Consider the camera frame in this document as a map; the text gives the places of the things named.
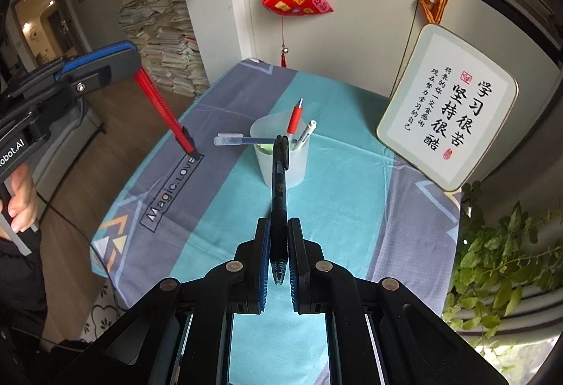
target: hand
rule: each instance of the hand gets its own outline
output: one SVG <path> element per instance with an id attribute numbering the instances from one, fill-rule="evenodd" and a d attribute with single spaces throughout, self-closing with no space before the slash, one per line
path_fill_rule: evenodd
<path id="1" fill-rule="evenodd" d="M 32 172 L 27 163 L 18 167 L 10 175 L 13 197 L 8 204 L 8 213 L 12 217 L 14 232 L 25 231 L 37 218 L 38 198 L 33 184 Z M 4 208 L 0 201 L 0 210 Z M 8 239 L 5 231 L 0 228 L 0 238 Z"/>

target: blue tablecloth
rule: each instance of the blue tablecloth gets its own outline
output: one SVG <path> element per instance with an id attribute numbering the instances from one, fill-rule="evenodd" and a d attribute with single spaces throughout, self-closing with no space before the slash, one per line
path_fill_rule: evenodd
<path id="1" fill-rule="evenodd" d="M 164 277 L 200 278 L 233 258 L 267 216 L 270 190 L 251 147 L 216 147 L 219 132 L 249 134 L 261 116 L 291 110 L 317 121 L 305 180 L 288 215 L 326 259 L 355 276 L 401 280 L 435 312 L 447 293 L 459 199 L 444 194 L 375 138 L 388 99 L 351 85 L 246 60 L 182 115 L 204 157 L 190 161 L 170 133 L 131 177 L 93 244 L 128 305 Z M 92 254 L 92 269 L 104 270 Z M 294 314 L 289 279 L 268 281 L 266 311 L 235 316 L 230 382 L 327 381 L 324 317 Z"/>

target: stack of paper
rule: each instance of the stack of paper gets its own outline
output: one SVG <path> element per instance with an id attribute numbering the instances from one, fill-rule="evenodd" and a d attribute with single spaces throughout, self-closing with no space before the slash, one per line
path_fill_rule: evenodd
<path id="1" fill-rule="evenodd" d="M 188 96 L 209 87 L 185 0 L 121 0 L 119 24 L 159 86 Z"/>

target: plastic cup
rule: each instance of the plastic cup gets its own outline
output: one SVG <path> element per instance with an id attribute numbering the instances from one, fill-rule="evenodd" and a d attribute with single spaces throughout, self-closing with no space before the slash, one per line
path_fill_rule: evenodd
<path id="1" fill-rule="evenodd" d="M 278 135 L 288 136 L 287 125 L 289 123 L 289 118 L 291 118 L 291 113 L 292 111 L 289 110 L 259 118 L 250 128 L 251 137 L 273 137 L 275 139 Z M 303 122 L 303 120 L 299 120 L 297 131 L 291 138 L 299 139 L 299 136 L 305 129 L 305 126 L 305 122 Z M 289 151 L 289 169 L 285 172 L 285 185 L 287 188 L 299 185 L 303 181 L 303 178 L 305 178 L 310 140 L 311 138 L 307 139 L 299 150 Z M 260 166 L 260 172 L 262 173 L 264 183 L 271 188 L 272 153 L 266 152 L 257 145 L 254 145 L 254 151 L 256 152 L 256 157 L 258 158 L 258 165 Z"/>

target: black cable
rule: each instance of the black cable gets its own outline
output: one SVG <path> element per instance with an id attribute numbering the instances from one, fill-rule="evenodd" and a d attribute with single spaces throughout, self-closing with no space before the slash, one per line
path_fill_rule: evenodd
<path id="1" fill-rule="evenodd" d="M 80 234 L 80 236 L 82 236 L 84 238 L 84 240 L 86 242 L 88 242 L 88 245 L 90 247 L 90 249 L 92 250 L 92 252 L 94 252 L 94 255 L 96 255 L 96 258 L 98 259 L 98 261 L 100 262 L 100 265 L 103 267 L 103 270 L 105 271 L 106 275 L 108 276 L 108 280 L 110 285 L 112 286 L 112 291 L 113 291 L 113 301 L 115 303 L 115 308 L 117 309 L 118 315 L 121 317 L 121 314 L 119 313 L 119 311 L 121 312 L 127 312 L 127 309 L 124 309 L 123 307 L 121 307 L 119 305 L 119 303 L 117 302 L 117 290 L 115 289 L 115 285 L 113 284 L 113 280 L 112 277 L 109 275 L 109 271 L 108 268 L 106 267 L 105 263 L 103 262 L 103 258 L 100 255 L 100 252 L 98 252 L 98 250 L 96 249 L 96 247 L 94 247 L 92 245 L 92 242 L 88 239 L 88 236 L 86 236 L 79 227 L 77 227 L 74 223 L 72 223 L 68 218 L 66 218 L 63 214 L 61 214 L 49 201 L 47 201 L 39 192 L 37 192 L 37 197 L 43 201 L 45 203 L 45 205 L 47 206 L 47 208 L 51 209 L 53 212 L 55 212 L 60 218 L 62 218 L 65 222 L 67 222 L 69 225 L 71 225 L 72 228 L 74 228 L 78 234 Z"/>
<path id="2" fill-rule="evenodd" d="M 64 348 L 65 350 L 70 350 L 71 352 L 79 352 L 82 353 L 85 349 L 80 349 L 80 348 L 72 348 L 72 347 L 65 347 L 60 345 L 58 342 L 55 341 L 51 341 L 50 339 L 44 338 L 42 336 L 38 336 L 36 334 L 30 333 L 29 331 L 26 331 L 25 329 L 22 328 L 16 328 L 15 326 L 10 326 L 10 329 L 13 329 L 14 331 L 19 331 L 20 333 L 24 333 L 27 334 L 28 336 L 34 337 L 35 339 L 39 339 L 40 341 L 45 341 L 45 342 L 49 342 L 49 344 L 53 344 L 59 348 Z"/>

